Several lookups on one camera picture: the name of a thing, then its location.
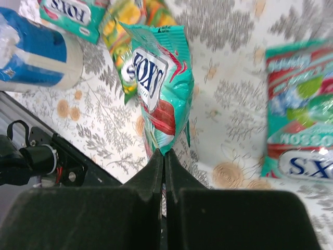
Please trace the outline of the teal Fox's candy bag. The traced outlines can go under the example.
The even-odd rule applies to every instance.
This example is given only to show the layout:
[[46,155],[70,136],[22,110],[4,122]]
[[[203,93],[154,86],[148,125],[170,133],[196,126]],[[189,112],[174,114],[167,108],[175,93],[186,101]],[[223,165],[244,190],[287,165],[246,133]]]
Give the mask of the teal Fox's candy bag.
[[132,65],[148,152],[165,155],[189,127],[194,77],[184,26],[121,24],[132,38]]
[[332,40],[268,48],[267,140],[261,175],[332,181]]

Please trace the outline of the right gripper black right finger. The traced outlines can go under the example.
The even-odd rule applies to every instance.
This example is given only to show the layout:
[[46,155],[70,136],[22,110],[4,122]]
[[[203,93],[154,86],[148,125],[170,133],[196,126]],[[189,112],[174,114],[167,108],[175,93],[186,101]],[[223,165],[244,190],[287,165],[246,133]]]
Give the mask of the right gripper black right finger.
[[291,192],[211,190],[165,155],[169,249],[320,249]]

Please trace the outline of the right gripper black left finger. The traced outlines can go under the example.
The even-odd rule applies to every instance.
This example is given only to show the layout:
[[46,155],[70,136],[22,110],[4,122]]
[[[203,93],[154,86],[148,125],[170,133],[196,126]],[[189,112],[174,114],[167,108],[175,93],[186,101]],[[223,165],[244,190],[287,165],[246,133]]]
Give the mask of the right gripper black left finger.
[[121,186],[22,192],[1,226],[1,249],[159,249],[163,156]]

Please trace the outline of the yellow green Fox's candy bag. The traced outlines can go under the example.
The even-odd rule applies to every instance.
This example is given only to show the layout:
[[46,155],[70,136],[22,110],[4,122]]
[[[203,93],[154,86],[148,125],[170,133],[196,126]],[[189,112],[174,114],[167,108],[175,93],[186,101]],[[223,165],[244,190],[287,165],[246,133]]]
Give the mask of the yellow green Fox's candy bag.
[[120,78],[126,104],[136,93],[137,83],[132,66],[131,37],[120,23],[161,27],[176,25],[165,1],[112,1],[107,8],[99,33]]

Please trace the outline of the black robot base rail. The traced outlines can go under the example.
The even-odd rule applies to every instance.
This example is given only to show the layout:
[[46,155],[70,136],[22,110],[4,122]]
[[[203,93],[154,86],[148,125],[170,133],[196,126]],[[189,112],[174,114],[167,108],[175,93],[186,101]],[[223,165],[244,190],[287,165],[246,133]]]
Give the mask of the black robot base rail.
[[120,186],[115,177],[1,92],[1,185]]

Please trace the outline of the teal Fox's bag near left arm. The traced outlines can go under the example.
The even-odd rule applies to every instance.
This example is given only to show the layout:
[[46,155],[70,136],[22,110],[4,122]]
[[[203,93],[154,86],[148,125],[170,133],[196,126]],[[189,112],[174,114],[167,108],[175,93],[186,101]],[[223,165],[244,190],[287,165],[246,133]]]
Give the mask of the teal Fox's bag near left arm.
[[108,5],[106,0],[43,0],[39,11],[41,19],[97,44],[98,27]]

